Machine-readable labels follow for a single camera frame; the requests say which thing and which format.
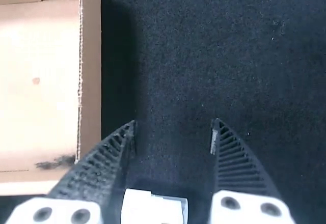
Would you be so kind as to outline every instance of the black stain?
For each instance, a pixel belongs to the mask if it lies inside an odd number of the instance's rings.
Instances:
[[[45,161],[36,163],[36,168],[40,168],[42,170],[53,170],[56,168],[65,168],[71,167],[74,165],[76,160],[75,155],[63,155],[59,158],[54,159],[53,161]]]

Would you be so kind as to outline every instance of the black carpet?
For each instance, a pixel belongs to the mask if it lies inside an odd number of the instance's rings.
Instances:
[[[102,0],[103,136],[137,118],[128,186],[204,223],[210,122],[248,143],[297,223],[326,218],[326,0]]]

